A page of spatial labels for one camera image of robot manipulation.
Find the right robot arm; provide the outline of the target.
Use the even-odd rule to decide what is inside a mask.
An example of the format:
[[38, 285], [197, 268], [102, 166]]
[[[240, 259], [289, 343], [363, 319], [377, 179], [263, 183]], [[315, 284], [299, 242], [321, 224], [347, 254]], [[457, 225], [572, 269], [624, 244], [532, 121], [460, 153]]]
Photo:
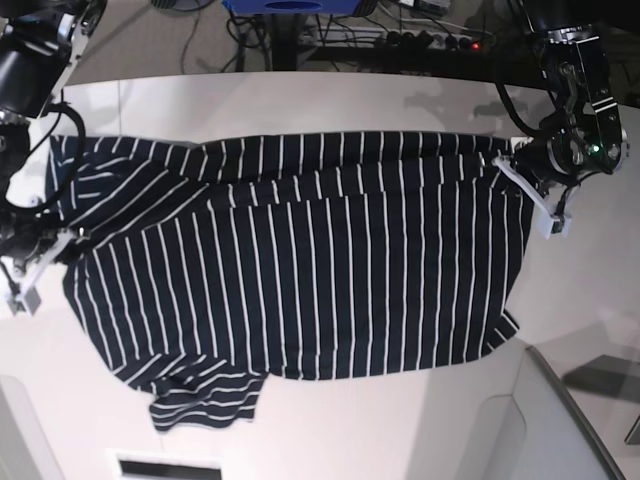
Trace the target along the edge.
[[14, 268], [6, 278], [5, 301], [13, 314], [33, 315], [41, 305], [36, 284], [84, 228], [64, 226], [55, 205], [77, 176], [86, 143], [80, 114], [63, 99], [63, 90], [100, 23], [104, 1], [4, 1], [1, 18], [1, 192], [35, 152], [32, 121], [55, 113], [76, 127], [77, 144], [66, 177], [45, 199], [29, 206], [1, 199], [1, 256]]

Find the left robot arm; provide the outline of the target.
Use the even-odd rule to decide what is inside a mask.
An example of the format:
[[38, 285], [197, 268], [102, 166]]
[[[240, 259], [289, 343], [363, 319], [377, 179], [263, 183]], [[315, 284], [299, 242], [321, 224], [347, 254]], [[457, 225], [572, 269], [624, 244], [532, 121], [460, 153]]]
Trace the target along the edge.
[[[494, 84], [522, 134], [493, 163], [537, 207], [544, 237], [567, 235], [569, 205], [583, 182], [614, 174], [628, 152], [609, 62], [596, 20], [579, 2], [510, 1], [507, 8], [520, 36], [501, 45]], [[507, 63], [520, 52], [534, 57], [553, 106], [538, 127], [520, 117], [506, 89]]]

